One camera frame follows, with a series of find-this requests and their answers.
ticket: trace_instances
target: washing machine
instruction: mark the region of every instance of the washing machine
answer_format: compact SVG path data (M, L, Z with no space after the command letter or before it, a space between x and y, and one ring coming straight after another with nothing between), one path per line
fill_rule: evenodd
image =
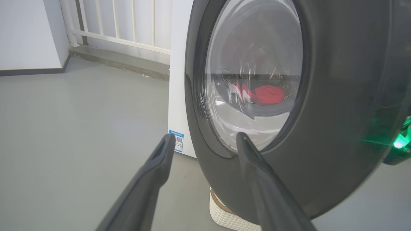
M237 155L244 132L305 213L323 215L387 155L409 153L408 142L392 148L410 138L409 25L409 0L174 0L175 151L196 157L219 200L258 224Z

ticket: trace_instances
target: round glass door window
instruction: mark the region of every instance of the round glass door window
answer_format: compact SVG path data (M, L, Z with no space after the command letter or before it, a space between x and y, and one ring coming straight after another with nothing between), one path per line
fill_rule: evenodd
M237 152L245 132L262 150L294 106L302 67L300 21L291 0L227 1L206 59L205 102L220 141Z

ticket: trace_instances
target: green led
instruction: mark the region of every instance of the green led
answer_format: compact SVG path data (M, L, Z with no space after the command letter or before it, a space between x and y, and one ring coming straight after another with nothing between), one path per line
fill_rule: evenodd
M410 141L403 137L403 135L398 134L397 138L394 141L394 147L396 148L403 148L405 145L407 145Z

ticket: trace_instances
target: metal railing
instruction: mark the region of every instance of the metal railing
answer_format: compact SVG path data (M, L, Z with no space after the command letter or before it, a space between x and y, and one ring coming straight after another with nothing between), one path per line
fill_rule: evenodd
M84 2L83 0L79 0L80 2L80 11L81 11L81 17L83 20L83 26L84 30L76 30L74 28L73 24L73 18L72 14L70 11L70 1L75 1L75 0L61 0L61 6L64 12L64 16L66 18L66 29L69 34L69 40L70 43L73 46L78 46L76 37L74 35L81 35L81 36L87 36L91 38L96 38L96 39L101 39L105 41L110 41L110 42L115 42L115 43L120 43L123 45L128 45L128 46L133 46L141 49L146 49L150 51L155 51L158 53L163 53L163 54L170 54L170 50L164 49L161 47L157 47L155 45L155 0L151 0L152 3L152 13L151 13L151 44L143 44L139 43L136 41L136 14L135 14L135 1L132 0L132 5L131 5L131 11L132 11L132 20L133 20L133 41L131 40L126 40L126 39L121 39L120 38L120 32L119 32L119 25L118 25L118 18L117 18L117 12L116 12L116 2L117 0L112 0L113 2L113 14L114 14L114 26L115 26L115 37L107 36L104 35L103 31L103 22L102 22L102 14L101 14L101 9L100 9L100 0L95 0L95 7L97 11L97 21L99 25L99 33L93 33L88 30L87 27L87 21L86 21L86 16L85 16L85 9L84 9Z

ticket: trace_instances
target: label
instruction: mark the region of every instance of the label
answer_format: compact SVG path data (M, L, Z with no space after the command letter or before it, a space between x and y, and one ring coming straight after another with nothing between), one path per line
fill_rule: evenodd
M178 133L178 132L175 132L175 131L171 131L171 130L170 130L169 133L175 135L174 150L177 151L177 152L182 152L182 144L183 144L183 141L184 141L184 134L181 134L181 133Z

